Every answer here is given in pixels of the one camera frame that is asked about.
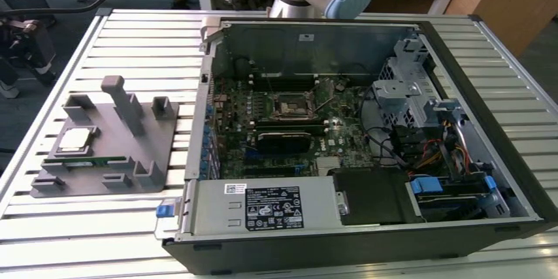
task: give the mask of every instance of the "gray post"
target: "gray post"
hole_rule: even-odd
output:
[[[120,118],[124,120],[133,136],[137,137],[145,134],[145,129],[143,128],[141,117],[133,108],[123,87],[124,78],[120,75],[107,75],[104,77],[101,91],[111,95]]]

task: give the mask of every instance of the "metal bracket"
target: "metal bracket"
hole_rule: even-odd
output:
[[[208,54],[210,43],[224,37],[222,27],[223,28],[230,27],[230,24],[222,26],[220,17],[205,16],[203,18],[201,28],[200,28],[200,36],[201,36],[200,52]]]

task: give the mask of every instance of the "warning label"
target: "warning label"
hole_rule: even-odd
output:
[[[246,229],[264,231],[304,228],[298,186],[246,189]]]

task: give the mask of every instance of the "aluminum table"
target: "aluminum table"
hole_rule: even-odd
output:
[[[96,16],[0,179],[0,278],[193,278],[152,232],[155,208],[183,193],[201,54],[201,18],[262,12],[113,10]],[[466,16],[370,14],[430,20],[513,143],[558,204],[558,106],[482,22]],[[72,93],[109,102],[104,75],[119,74],[139,101],[180,102],[164,191],[35,199],[31,182],[64,124]],[[448,82],[439,77],[451,96]],[[235,278],[555,278],[558,229],[509,240],[458,259],[404,261],[238,275]]]

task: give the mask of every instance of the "gray plastic block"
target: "gray plastic block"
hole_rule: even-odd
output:
[[[145,134],[145,129],[141,124],[141,116],[137,114],[136,105],[137,100],[132,99],[124,91],[124,79],[120,75],[107,75],[101,82],[101,91],[111,95],[112,101],[116,105],[116,111],[124,123],[128,126],[133,136],[141,136]]]
[[[125,97],[128,100],[135,99],[128,95]],[[143,112],[140,124],[145,130],[141,136],[131,134],[113,104],[96,104],[85,109],[91,119],[85,126],[67,119],[48,155],[53,162],[43,163],[37,177],[39,185],[32,189],[31,196],[63,197],[161,191],[167,179],[179,108],[177,103],[168,103],[164,98],[153,101],[157,104],[155,111],[153,103],[139,104]],[[128,108],[132,114],[139,116],[132,102],[128,101]],[[89,137],[91,141],[87,143],[87,150],[92,152],[92,156],[81,154],[60,158],[56,156],[56,150],[61,136],[65,130],[76,127],[96,129],[95,136]],[[64,187],[43,188],[48,184],[43,184],[41,179],[51,180],[53,176],[64,183]]]
[[[157,164],[152,161],[149,164],[149,169],[145,170],[140,162],[136,162],[136,167],[133,168],[133,177],[137,179],[139,184],[144,188],[149,186],[156,186],[164,180],[163,173],[159,170]]]
[[[95,104],[91,102],[89,96],[84,94],[71,95],[63,108],[73,122],[91,123],[85,110],[95,108]]]
[[[136,162],[133,158],[131,158],[129,156],[125,160],[113,160],[109,161],[107,164],[112,170],[121,171],[125,174],[132,174],[133,168],[136,167]]]
[[[129,104],[131,104],[131,106],[133,108],[133,111],[136,112],[137,116],[140,118],[143,118],[143,116],[144,116],[144,114],[143,114],[143,108],[141,108],[140,102],[137,101],[136,94],[128,93],[125,95],[128,96]]]
[[[108,189],[127,189],[132,186],[132,181],[124,173],[103,174],[101,183]]]
[[[59,192],[64,189],[64,181],[55,176],[43,176],[33,179],[32,187],[40,192]]]
[[[171,119],[175,115],[168,97],[153,97],[151,110],[157,120]]]
[[[69,174],[69,170],[63,163],[43,163],[41,168],[47,170],[53,175],[57,174]]]

